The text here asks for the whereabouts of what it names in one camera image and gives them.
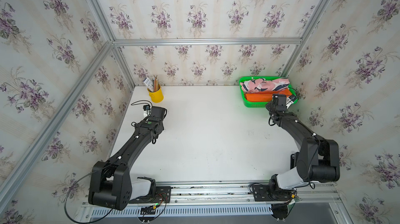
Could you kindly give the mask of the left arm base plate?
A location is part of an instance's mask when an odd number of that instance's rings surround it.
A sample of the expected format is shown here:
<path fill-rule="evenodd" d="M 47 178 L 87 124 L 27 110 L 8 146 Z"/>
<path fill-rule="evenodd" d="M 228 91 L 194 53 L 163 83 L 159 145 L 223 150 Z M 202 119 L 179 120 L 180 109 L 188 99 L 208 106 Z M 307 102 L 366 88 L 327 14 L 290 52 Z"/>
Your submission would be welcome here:
<path fill-rule="evenodd" d="M 155 189 L 152 189 L 148 195 L 130 200 L 129 204 L 169 203 L 171 197 L 171 190 L 172 187 L 170 186 L 157 186 Z"/>

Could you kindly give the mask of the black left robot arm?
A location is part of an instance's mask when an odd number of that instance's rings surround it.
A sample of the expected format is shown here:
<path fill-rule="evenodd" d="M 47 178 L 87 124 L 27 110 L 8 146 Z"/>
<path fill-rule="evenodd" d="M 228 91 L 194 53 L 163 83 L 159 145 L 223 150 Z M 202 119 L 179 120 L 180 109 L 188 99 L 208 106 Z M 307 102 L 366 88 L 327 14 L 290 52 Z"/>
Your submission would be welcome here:
<path fill-rule="evenodd" d="M 167 109 L 153 106 L 149 116 L 134 124 L 134 132 L 122 148 L 107 161 L 98 161 L 93 166 L 89 204 L 123 210 L 134 199 L 155 197 L 155 180 L 139 177 L 132 181 L 130 171 L 145 147 L 156 143 L 164 130 L 166 115 Z"/>

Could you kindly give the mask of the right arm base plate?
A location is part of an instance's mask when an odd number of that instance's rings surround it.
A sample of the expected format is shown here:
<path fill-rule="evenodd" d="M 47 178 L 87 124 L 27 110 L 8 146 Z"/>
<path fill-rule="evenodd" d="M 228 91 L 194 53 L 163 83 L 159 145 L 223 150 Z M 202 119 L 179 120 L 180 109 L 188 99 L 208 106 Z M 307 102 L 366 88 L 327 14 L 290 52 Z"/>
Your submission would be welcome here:
<path fill-rule="evenodd" d="M 271 189 L 269 185 L 261 183 L 250 184 L 249 190 L 255 202 L 288 202 L 295 198 L 293 190 Z"/>

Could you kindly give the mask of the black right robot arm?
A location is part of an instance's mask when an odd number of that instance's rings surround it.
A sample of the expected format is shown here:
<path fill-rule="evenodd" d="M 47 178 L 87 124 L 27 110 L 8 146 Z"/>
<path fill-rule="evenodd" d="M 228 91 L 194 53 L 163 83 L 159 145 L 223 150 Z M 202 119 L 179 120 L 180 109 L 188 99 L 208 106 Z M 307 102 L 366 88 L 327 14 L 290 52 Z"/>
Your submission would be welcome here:
<path fill-rule="evenodd" d="M 269 186 L 273 191 L 312 186 L 315 182 L 337 182 L 340 179 L 339 145 L 325 139 L 304 125 L 296 114 L 288 111 L 287 96 L 273 94 L 265 107 L 269 124 L 277 125 L 291 135 L 300 150 L 291 156 L 291 168 L 273 175 Z"/>

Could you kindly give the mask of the orange cloth garment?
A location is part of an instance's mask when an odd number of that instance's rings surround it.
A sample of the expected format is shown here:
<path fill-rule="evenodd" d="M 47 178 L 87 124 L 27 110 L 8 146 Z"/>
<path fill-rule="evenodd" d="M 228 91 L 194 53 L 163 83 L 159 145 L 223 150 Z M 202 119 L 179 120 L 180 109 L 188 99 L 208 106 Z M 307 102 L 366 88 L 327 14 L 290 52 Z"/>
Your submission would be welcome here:
<path fill-rule="evenodd" d="M 256 103 L 256 102 L 270 102 L 273 98 L 274 94 L 283 94 L 285 96 L 291 96 L 293 93 L 290 89 L 283 89 L 280 91 L 266 91 L 266 92 L 257 92 L 257 93 L 245 93 L 244 97 L 247 101 Z"/>

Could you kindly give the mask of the pink patterned garment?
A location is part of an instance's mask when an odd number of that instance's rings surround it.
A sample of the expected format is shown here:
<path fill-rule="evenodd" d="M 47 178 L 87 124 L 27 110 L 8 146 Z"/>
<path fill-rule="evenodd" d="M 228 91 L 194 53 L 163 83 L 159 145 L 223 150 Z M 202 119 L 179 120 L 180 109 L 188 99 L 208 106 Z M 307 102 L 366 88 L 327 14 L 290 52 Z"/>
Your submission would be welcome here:
<path fill-rule="evenodd" d="M 251 79 L 254 83 L 243 84 L 239 83 L 244 93 L 257 93 L 266 91 L 280 91 L 289 87 L 289 79 L 279 78 L 267 80 L 265 78 Z"/>

